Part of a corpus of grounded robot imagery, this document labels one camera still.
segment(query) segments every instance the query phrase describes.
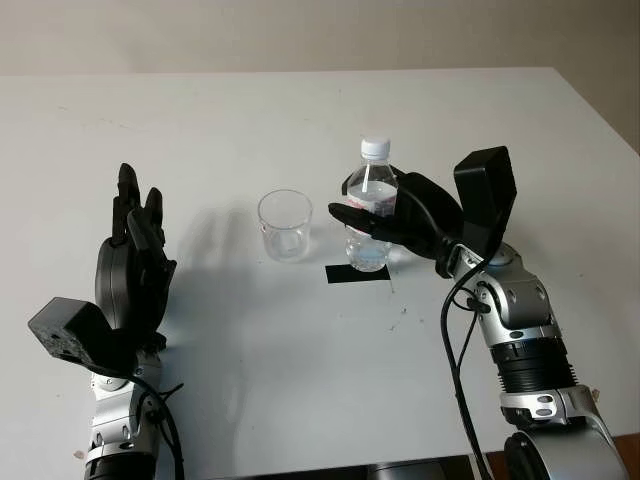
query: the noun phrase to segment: water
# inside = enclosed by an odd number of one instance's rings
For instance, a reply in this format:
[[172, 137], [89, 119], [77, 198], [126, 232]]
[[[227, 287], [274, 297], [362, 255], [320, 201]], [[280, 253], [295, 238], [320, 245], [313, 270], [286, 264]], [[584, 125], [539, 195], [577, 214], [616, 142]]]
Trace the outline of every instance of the water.
[[[347, 191], [349, 205], [364, 208], [376, 215], [393, 215], [397, 190], [394, 185], [370, 181], [367, 191], [355, 185]], [[347, 227], [347, 257], [351, 265], [361, 272], [375, 272], [387, 263], [391, 243], [374, 240], [370, 235]]]
[[353, 268], [375, 272], [387, 263], [391, 243], [372, 239], [366, 233], [347, 228], [347, 257]]

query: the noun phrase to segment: wire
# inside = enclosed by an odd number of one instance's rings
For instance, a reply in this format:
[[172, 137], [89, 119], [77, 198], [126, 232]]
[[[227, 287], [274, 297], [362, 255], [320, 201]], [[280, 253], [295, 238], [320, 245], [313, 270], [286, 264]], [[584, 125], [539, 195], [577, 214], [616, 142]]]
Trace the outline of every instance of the wire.
[[160, 412], [162, 413], [164, 420], [166, 420], [167, 425], [169, 426], [169, 432], [171, 433], [171, 438], [173, 440], [173, 442], [169, 442], [166, 436], [166, 433], [163, 435], [165, 437], [165, 441], [167, 441], [167, 445], [169, 446], [169, 449], [171, 450], [171, 454], [173, 455], [175, 479], [184, 480], [184, 465], [183, 465], [184, 460], [182, 458], [182, 444], [180, 443], [180, 436], [178, 435], [178, 428], [176, 427], [176, 422], [173, 419], [173, 415], [171, 415], [171, 410], [169, 410], [169, 407], [167, 407], [167, 404], [165, 403], [165, 399], [162, 398], [162, 395], [160, 395], [160, 393], [158, 393], [155, 388], [153, 388], [151, 385], [149, 385], [147, 382], [145, 382], [141, 378], [138, 378], [134, 375], [128, 375], [126, 377], [120, 376], [120, 378], [124, 378], [125, 380], [128, 380], [132, 383], [135, 383], [136, 385], [139, 385], [145, 390], [145, 393], [147, 393], [148, 396], [150, 396], [153, 400], [155, 400], [158, 403], [160, 407]]
[[174, 393], [176, 393], [178, 390], [180, 390], [182, 387], [184, 387], [184, 383], [179, 383], [178, 385], [176, 385], [175, 387], [173, 387], [171, 390], [167, 390], [166, 392], [159, 392], [160, 395], [162, 395], [164, 397], [164, 401], [166, 402], [167, 400], [169, 400], [169, 397], [171, 395], [173, 395]]
[[469, 407], [467, 406], [467, 401], [464, 396], [464, 390], [462, 388], [462, 382], [460, 381], [460, 370], [458, 368], [458, 364], [456, 363], [455, 356], [453, 354], [453, 348], [451, 347], [451, 340], [449, 339], [449, 327], [447, 325], [449, 309], [451, 308], [451, 304], [453, 303], [453, 299], [456, 294], [464, 288], [464, 285], [478, 272], [480, 272], [487, 264], [489, 263], [490, 256], [482, 260], [475, 267], [465, 273], [460, 279], [455, 283], [453, 288], [447, 294], [447, 297], [442, 304], [442, 311], [440, 312], [440, 330], [442, 333], [442, 342], [444, 343], [444, 350], [447, 354], [447, 360], [449, 362], [449, 368], [451, 370], [451, 379], [453, 380], [453, 387], [455, 389], [456, 400], [458, 401], [458, 409], [460, 410], [460, 417], [462, 418], [462, 425], [464, 426], [465, 432], [467, 434], [467, 438], [469, 439], [469, 443], [471, 444], [471, 449], [473, 450], [473, 454], [476, 457], [476, 463], [478, 465], [478, 470], [480, 471], [480, 476], [483, 480], [491, 480], [491, 475], [489, 474], [489, 470], [487, 469], [487, 465], [484, 462], [482, 457], [482, 451], [480, 450], [480, 444], [478, 442], [478, 437], [476, 436], [475, 429], [473, 427], [473, 421], [471, 420], [471, 414], [469, 413]]
[[[471, 297], [471, 298], [476, 298], [476, 294], [475, 294], [475, 293], [473, 293], [473, 291], [472, 291], [472, 290], [470, 290], [470, 289], [468, 289], [468, 288], [466, 288], [466, 287], [461, 287], [459, 291], [464, 291], [464, 292], [466, 292], [466, 293], [468, 293], [468, 294], [469, 294], [469, 297]], [[455, 297], [454, 297], [454, 299], [453, 299], [452, 301], [453, 301], [453, 304], [454, 304], [456, 307], [458, 307], [460, 310], [464, 310], [465, 312], [475, 312], [475, 309], [473, 309], [473, 308], [465, 307], [464, 305], [460, 305], [460, 304], [457, 302], [457, 300], [455, 299]]]
[[164, 438], [164, 442], [169, 447], [169, 450], [173, 450], [175, 447], [173, 446], [173, 443], [171, 442], [171, 440], [169, 440], [169, 437], [167, 436], [167, 431], [164, 429], [164, 425], [162, 422], [160, 422], [160, 425], [158, 428], [160, 428], [160, 433], [162, 434], [162, 438]]
[[458, 375], [460, 375], [460, 366], [462, 365], [462, 359], [464, 358], [464, 354], [467, 351], [467, 346], [469, 345], [469, 340], [471, 340], [471, 334], [473, 333], [473, 327], [476, 326], [476, 322], [478, 321], [478, 316], [480, 314], [476, 311], [473, 312], [473, 320], [471, 320], [471, 324], [469, 325], [469, 330], [467, 330], [467, 336], [464, 339], [464, 345], [462, 345], [462, 350], [460, 351], [460, 356], [458, 357], [458, 363], [456, 364], [456, 370], [458, 370]]

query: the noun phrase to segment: white bottle cap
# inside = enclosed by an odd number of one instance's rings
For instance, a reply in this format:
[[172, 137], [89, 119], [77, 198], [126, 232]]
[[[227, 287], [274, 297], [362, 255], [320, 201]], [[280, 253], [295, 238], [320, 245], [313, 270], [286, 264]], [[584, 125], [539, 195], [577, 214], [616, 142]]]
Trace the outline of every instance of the white bottle cap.
[[380, 137], [366, 137], [360, 144], [360, 154], [365, 160], [386, 160], [391, 150], [391, 140]]

